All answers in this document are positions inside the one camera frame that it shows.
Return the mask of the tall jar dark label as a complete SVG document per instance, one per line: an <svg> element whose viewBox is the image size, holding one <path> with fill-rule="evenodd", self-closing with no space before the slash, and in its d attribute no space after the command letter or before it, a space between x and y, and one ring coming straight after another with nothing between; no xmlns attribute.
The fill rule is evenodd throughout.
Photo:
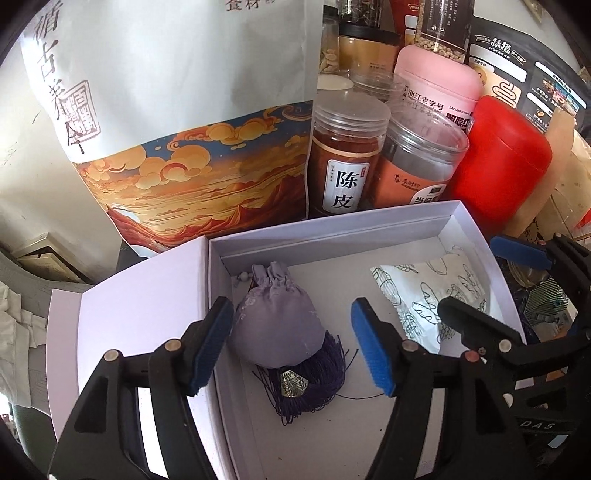
<svg viewBox="0 0 591 480"><path fill-rule="evenodd" d="M464 63L474 16L474 0L422 0L415 44Z"/></svg>

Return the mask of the clear jar orange label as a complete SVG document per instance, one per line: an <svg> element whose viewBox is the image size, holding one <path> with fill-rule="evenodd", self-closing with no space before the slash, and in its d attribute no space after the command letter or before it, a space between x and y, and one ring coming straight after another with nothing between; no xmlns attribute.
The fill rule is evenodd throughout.
<svg viewBox="0 0 591 480"><path fill-rule="evenodd" d="M391 105L391 120L369 190L370 206L436 202L469 149L466 133L417 103Z"/></svg>

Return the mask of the pink tea canister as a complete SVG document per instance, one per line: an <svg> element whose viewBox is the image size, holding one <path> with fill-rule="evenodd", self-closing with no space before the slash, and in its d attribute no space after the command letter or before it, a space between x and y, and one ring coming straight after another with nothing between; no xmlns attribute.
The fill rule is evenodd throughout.
<svg viewBox="0 0 591 480"><path fill-rule="evenodd" d="M469 129L483 90L471 67L409 45L400 50L394 73L404 82L404 97L439 112L464 131Z"/></svg>

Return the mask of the white open gift box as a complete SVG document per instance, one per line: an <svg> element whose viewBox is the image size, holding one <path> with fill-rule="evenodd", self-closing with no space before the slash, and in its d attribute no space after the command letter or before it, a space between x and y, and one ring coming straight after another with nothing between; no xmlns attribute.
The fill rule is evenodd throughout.
<svg viewBox="0 0 591 480"><path fill-rule="evenodd" d="M239 274L280 261L304 288L322 324L352 359L338 396L290 425L276 415L252 366L221 352L208 385L189 401L198 433L222 479L362 479L370 469L394 402L370 378L349 312L363 297L378 316L396 310L372 275L381 265L426 262L460 248L481 282L491 315L521 322L502 272L459 202L358 212L197 238L107 278L85 293L53 291L46 346L51 419L61 433L102 355L150 352L179 337L224 296L238 303Z"/></svg>

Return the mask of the white orange cloud pouch bag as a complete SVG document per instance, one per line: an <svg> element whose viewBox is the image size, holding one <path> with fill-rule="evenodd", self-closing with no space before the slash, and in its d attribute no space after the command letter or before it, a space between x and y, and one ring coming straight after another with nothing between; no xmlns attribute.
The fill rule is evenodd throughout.
<svg viewBox="0 0 591 480"><path fill-rule="evenodd" d="M61 147L149 257L308 215L318 1L51 1L27 72Z"/></svg>

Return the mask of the clear jar dried tangerine peel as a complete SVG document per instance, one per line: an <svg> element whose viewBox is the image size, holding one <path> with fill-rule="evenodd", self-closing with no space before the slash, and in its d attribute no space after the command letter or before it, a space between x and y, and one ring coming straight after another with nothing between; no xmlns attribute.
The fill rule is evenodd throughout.
<svg viewBox="0 0 591 480"><path fill-rule="evenodd" d="M354 90L319 91L308 156L308 208L312 217L358 210L382 152L391 111Z"/></svg>

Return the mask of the black oatmeal bag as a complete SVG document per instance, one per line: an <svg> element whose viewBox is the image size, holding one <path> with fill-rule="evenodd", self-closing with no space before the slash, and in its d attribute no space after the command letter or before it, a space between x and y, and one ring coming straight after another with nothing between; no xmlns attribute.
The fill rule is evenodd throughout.
<svg viewBox="0 0 591 480"><path fill-rule="evenodd" d="M541 132L557 108L575 118L578 132L590 125L587 85L534 37L475 17L466 62L480 75L485 95L518 110Z"/></svg>

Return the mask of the lavender satin drawstring pouch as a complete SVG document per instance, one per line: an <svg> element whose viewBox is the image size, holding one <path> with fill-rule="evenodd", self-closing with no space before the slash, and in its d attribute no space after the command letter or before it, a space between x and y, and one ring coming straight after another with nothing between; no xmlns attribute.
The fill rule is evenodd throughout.
<svg viewBox="0 0 591 480"><path fill-rule="evenodd" d="M310 295L281 262L252 265L229 347L253 367L284 426L324 409L346 382L341 338L325 328Z"/></svg>

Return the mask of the kraft paper pouch bag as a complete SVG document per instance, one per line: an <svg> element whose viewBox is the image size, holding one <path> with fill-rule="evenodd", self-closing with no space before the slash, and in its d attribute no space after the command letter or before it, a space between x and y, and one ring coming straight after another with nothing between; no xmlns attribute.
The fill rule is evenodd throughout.
<svg viewBox="0 0 591 480"><path fill-rule="evenodd" d="M505 235L517 238L533 227L544 240L556 233L573 238L590 210L590 145L576 131L575 118L557 108L545 138L552 150L550 166L504 228Z"/></svg>

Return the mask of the white printed sachet pillow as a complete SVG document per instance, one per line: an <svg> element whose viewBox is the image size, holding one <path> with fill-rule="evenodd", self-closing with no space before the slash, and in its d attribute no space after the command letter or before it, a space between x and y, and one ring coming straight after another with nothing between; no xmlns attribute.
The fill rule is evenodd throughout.
<svg viewBox="0 0 591 480"><path fill-rule="evenodd" d="M453 297L481 312L490 311L490 295L458 247L433 260L379 265L370 272L396 310L406 337L434 354L451 355L459 343L459 333L440 318L441 300Z"/></svg>

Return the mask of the red tea canister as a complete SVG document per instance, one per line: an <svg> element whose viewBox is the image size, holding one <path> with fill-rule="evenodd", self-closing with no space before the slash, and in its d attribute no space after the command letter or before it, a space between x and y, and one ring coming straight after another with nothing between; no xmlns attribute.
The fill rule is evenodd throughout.
<svg viewBox="0 0 591 480"><path fill-rule="evenodd" d="M482 234L495 236L545 175L552 150L519 111L493 96L477 102L468 139L444 198L461 201Z"/></svg>

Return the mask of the jar with black lid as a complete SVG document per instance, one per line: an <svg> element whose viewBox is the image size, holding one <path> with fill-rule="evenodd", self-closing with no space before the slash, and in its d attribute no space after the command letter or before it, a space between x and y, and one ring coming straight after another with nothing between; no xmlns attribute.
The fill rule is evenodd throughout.
<svg viewBox="0 0 591 480"><path fill-rule="evenodd" d="M339 24L339 69L392 73L401 36L379 28Z"/></svg>

